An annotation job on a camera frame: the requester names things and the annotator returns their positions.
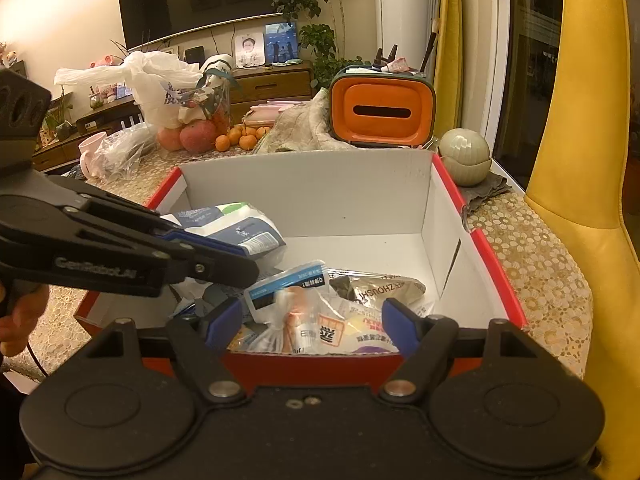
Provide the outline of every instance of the gray curtain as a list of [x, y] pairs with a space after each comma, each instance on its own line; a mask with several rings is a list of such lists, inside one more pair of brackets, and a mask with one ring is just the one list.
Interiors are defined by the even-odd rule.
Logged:
[[[427, 29], [429, 31], [429, 36], [431, 35], [431, 23], [434, 18], [437, 18], [440, 15], [440, 0], [429, 0], [429, 13], [428, 13], [428, 26]], [[427, 68], [424, 70], [424, 73], [429, 76], [429, 81], [433, 83], [433, 78], [436, 72], [436, 51], [438, 49], [438, 43], [436, 42], [436, 46], [431, 53], [431, 57], [429, 62], [427, 63]]]

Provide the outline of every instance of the photo of child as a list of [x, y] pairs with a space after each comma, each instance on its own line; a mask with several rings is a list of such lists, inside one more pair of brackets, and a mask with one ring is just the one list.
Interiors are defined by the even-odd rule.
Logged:
[[264, 35], [261, 32], [252, 32], [236, 38], [236, 66], [247, 68], [249, 66], [264, 65]]
[[264, 26], [267, 63], [283, 63], [298, 57], [298, 37], [295, 23], [274, 23]]

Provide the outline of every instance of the silver bolt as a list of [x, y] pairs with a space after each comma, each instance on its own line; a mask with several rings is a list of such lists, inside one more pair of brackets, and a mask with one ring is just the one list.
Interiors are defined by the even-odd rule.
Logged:
[[228, 399], [240, 393], [240, 384], [234, 381], [216, 381], [209, 385], [209, 393], [220, 399]]
[[289, 399], [284, 403], [287, 408], [291, 408], [292, 410], [301, 410], [304, 406], [304, 402], [298, 399]]
[[416, 391], [415, 384], [404, 379], [389, 381], [384, 386], [385, 392], [393, 397], [408, 397]]
[[307, 406], [317, 406], [321, 402], [322, 402], [322, 399], [320, 397], [314, 397], [314, 396], [305, 397], [305, 404]]

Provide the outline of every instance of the yellow leather chair back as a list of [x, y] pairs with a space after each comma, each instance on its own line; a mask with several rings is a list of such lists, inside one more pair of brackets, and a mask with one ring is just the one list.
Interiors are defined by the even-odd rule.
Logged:
[[626, 0], [564, 0], [556, 84], [526, 200], [593, 291], [586, 382], [606, 411], [597, 473], [640, 478], [640, 268], [622, 219], [629, 129]]

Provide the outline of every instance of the potted plant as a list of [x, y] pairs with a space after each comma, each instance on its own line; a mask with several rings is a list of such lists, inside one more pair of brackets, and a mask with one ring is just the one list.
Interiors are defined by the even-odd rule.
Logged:
[[[342, 19], [342, 41], [339, 46], [337, 46], [335, 37], [336, 24], [333, 6], [331, 0], [324, 1], [329, 3], [329, 12], [334, 28], [324, 23], [305, 25], [300, 28], [300, 46], [311, 48], [315, 76], [311, 82], [312, 88], [328, 88], [334, 76], [344, 67], [352, 64], [366, 64], [360, 56], [356, 59], [344, 59], [346, 25], [342, 0], [338, 0]], [[289, 23], [292, 18], [297, 20], [303, 12], [306, 12], [310, 18], [320, 16], [319, 2], [320, 0], [271, 0], [276, 11], [282, 12]]]
[[62, 94], [53, 101], [44, 116], [44, 126], [49, 133], [55, 134], [58, 140], [66, 140], [71, 134], [71, 124], [66, 117], [68, 111], [72, 110], [74, 106], [69, 101], [71, 101], [71, 94], [65, 94], [63, 87]]

